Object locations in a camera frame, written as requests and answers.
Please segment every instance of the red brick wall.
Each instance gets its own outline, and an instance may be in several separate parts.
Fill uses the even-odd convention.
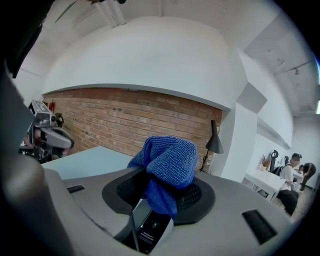
[[[193,100],[150,91],[118,88],[82,88],[44,96],[62,113],[64,128],[74,141],[74,152],[96,146],[134,156],[149,136],[171,135],[191,140],[201,167],[211,136],[210,121],[218,127],[222,111]],[[205,170],[211,162],[209,154]]]

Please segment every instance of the blue cloth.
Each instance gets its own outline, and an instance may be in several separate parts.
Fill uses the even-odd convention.
[[[173,136],[152,136],[129,162],[128,168],[143,166],[148,174],[157,177],[151,178],[144,196],[155,212],[173,218],[177,214],[176,200],[158,179],[176,189],[184,189],[194,179],[197,161],[197,147],[191,141]]]

